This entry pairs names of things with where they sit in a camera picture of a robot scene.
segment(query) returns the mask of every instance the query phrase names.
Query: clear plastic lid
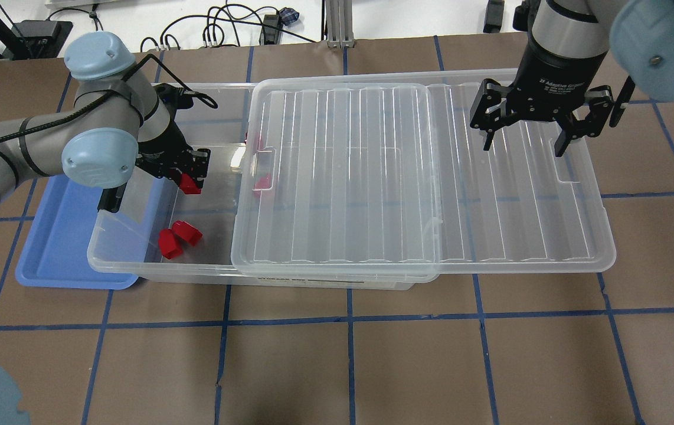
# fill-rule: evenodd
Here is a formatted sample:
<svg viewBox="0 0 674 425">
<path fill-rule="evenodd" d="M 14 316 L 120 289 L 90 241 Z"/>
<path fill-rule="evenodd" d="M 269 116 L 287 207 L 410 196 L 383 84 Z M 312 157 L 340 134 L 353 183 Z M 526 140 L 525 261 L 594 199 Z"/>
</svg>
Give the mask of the clear plastic lid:
<svg viewBox="0 0 674 425">
<path fill-rule="evenodd" d="M 422 84 L 259 84 L 232 264 L 258 277 L 432 278 L 440 261 L 433 129 Z"/>
</svg>

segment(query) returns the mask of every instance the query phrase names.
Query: grid of blue tape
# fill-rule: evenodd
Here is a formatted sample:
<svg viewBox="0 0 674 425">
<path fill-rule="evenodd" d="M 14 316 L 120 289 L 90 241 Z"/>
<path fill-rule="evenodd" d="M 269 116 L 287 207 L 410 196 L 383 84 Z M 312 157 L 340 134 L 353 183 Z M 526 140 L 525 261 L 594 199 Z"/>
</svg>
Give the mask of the grid of blue tape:
<svg viewBox="0 0 674 425">
<path fill-rule="evenodd" d="M 444 62 L 442 52 L 440 49 L 439 38 L 434 36 L 434 48 L 437 52 L 437 60 L 439 61 L 440 70 L 444 70 Z M 253 54 L 254 48 L 250 48 L 248 54 L 248 65 L 246 73 L 246 81 L 251 80 L 251 70 L 253 69 Z M 163 59 L 164 52 L 161 53 L 160 59 Z M 343 73 L 348 74 L 348 51 L 343 51 Z M 154 81 L 158 83 L 161 75 L 161 69 L 156 69 L 156 76 Z M 61 99 L 57 108 L 57 112 L 61 110 L 64 105 L 64 99 L 67 90 L 70 87 L 71 76 L 67 81 L 62 91 Z M 651 104 L 655 110 L 656 118 L 663 129 L 667 142 L 674 155 L 674 142 L 666 127 L 665 121 L 660 109 L 655 100 L 632 100 L 631 104 Z M 9 268 L 11 266 L 14 251 L 19 243 L 19 235 L 26 221 L 32 221 L 33 216 L 28 215 L 32 195 L 37 186 L 37 181 L 33 181 L 30 190 L 27 194 L 27 200 L 24 205 L 22 215 L 19 217 L 1 217 L 0 223 L 8 223 L 9 221 L 16 221 L 18 228 L 14 234 L 14 238 L 9 249 L 4 269 L 0 277 L 0 295 L 4 287 Z M 629 197 L 674 197 L 674 192 L 653 192 L 653 193 L 639 193 L 639 194 L 602 194 L 604 199 L 617 199 Z M 345 316 L 330 316 L 330 317 L 314 317 L 314 318 L 285 318 L 272 320 L 229 320 L 230 300 L 232 296 L 232 285 L 227 285 L 224 297 L 224 314 L 220 321 L 175 321 L 175 322 L 153 322 L 153 323 L 109 323 L 109 313 L 111 308 L 111 301 L 113 297 L 113 290 L 108 291 L 107 300 L 103 307 L 103 318 L 100 323 L 72 323 L 68 325 L 0 325 L 0 331 L 60 331 L 60 330 L 99 330 L 99 340 L 97 341 L 93 367 L 91 369 L 91 376 L 89 379 L 88 390 L 86 392 L 86 400 L 84 401 L 83 416 L 81 417 L 81 424 L 85 425 L 88 422 L 88 415 L 90 409 L 91 398 L 93 395 L 95 380 L 97 377 L 97 369 L 99 369 L 100 353 L 103 347 L 103 337 L 109 329 L 140 329 L 140 328 L 202 328 L 203 326 L 218 326 L 221 328 L 221 341 L 219 348 L 219 363 L 215 391 L 215 415 L 214 423 L 219 423 L 220 407 L 222 402 L 222 386 L 221 379 L 224 375 L 224 360 L 227 347 L 227 329 L 229 326 L 277 326 L 277 325 L 306 325 L 307 323 L 347 323 L 348 324 L 348 392 L 349 392 L 349 411 L 350 423 L 356 423 L 356 408 L 355 408 L 355 358 L 354 358 L 354 338 L 353 328 L 355 322 L 370 322 L 370 321 L 436 321 L 436 320 L 478 320 L 480 325 L 480 338 L 483 353 L 483 361 L 485 362 L 486 384 L 489 392 L 492 420 L 495 425 L 499 425 L 499 415 L 497 412 L 496 390 L 494 387 L 494 379 L 492 374 L 493 365 L 490 362 L 489 346 L 486 338 L 486 320 L 499 318 L 559 318 L 559 317 L 577 317 L 577 316 L 598 316 L 605 315 L 610 323 L 610 329 L 613 334 L 615 346 L 620 360 L 623 378 L 626 382 L 631 406 L 636 416 L 636 422 L 643 425 L 644 419 L 642 412 L 639 409 L 639 403 L 634 392 L 633 382 L 629 374 L 626 363 L 626 356 L 623 352 L 623 344 L 620 340 L 620 334 L 615 323 L 615 316 L 617 315 L 649 315 L 649 314 L 674 314 L 674 307 L 657 307 L 644 309 L 613 309 L 610 302 L 610 297 L 605 293 L 604 276 L 601 273 L 597 274 L 599 291 L 604 299 L 605 309 L 602 310 L 567 310 L 567 311 L 544 311 L 544 312 L 495 312 L 487 313 L 483 309 L 483 300 L 481 297 L 480 284 L 478 275 L 473 275 L 474 291 L 476 298 L 476 313 L 461 313 L 461 314 L 445 314 L 445 315 L 367 315 L 355 316 L 353 314 L 353 292 L 346 290 L 347 315 Z"/>
</svg>

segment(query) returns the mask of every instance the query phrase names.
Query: black device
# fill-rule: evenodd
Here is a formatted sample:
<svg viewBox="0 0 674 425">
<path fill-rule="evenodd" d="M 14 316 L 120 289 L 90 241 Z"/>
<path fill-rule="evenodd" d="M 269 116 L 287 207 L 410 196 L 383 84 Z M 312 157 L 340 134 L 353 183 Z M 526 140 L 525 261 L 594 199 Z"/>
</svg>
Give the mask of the black device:
<svg viewBox="0 0 674 425">
<path fill-rule="evenodd" d="M 264 25 L 276 27 L 277 29 L 261 27 L 261 36 L 259 37 L 260 45 L 278 45 L 282 38 L 282 18 L 279 14 L 264 15 Z"/>
<path fill-rule="evenodd" d="M 64 42 L 72 32 L 69 21 L 30 21 L 16 22 L 12 32 L 23 38 L 24 43 L 35 59 L 59 56 Z"/>
<path fill-rule="evenodd" d="M 505 0 L 489 0 L 486 4 L 483 32 L 499 32 L 502 29 L 502 16 L 505 14 Z"/>
</svg>

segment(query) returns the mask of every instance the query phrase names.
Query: red block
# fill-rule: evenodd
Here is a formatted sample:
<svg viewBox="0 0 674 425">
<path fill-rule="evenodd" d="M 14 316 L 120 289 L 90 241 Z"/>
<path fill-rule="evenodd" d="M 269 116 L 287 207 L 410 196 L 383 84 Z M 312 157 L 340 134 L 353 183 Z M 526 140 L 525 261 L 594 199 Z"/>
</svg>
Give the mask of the red block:
<svg viewBox="0 0 674 425">
<path fill-rule="evenodd" d="M 201 233 L 200 230 L 194 228 L 193 225 L 187 221 L 182 220 L 175 221 L 172 225 L 172 231 L 193 247 L 195 247 L 201 237 L 203 237 L 203 233 Z"/>
<path fill-rule="evenodd" d="M 200 194 L 200 188 L 195 184 L 193 178 L 185 172 L 183 172 L 182 177 L 180 177 L 180 190 L 186 195 Z"/>
<path fill-rule="evenodd" d="M 175 234 L 167 228 L 159 232 L 159 249 L 161 250 L 161 255 L 167 259 L 173 259 L 182 254 L 180 241 L 177 240 Z"/>
<path fill-rule="evenodd" d="M 261 192 L 271 188 L 271 174 L 267 173 L 253 185 L 253 196 L 261 199 Z"/>
</svg>

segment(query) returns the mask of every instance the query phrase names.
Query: blue tray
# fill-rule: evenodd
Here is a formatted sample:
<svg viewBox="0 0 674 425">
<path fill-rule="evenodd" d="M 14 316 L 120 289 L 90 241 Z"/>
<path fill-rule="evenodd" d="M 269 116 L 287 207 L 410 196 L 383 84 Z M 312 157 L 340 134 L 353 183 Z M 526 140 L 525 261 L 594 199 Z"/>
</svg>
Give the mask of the blue tray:
<svg viewBox="0 0 674 425">
<path fill-rule="evenodd" d="M 100 273 L 88 264 L 86 252 L 101 193 L 65 175 L 49 178 L 15 270 L 22 285 L 124 289 L 138 279 L 134 274 Z"/>
</svg>

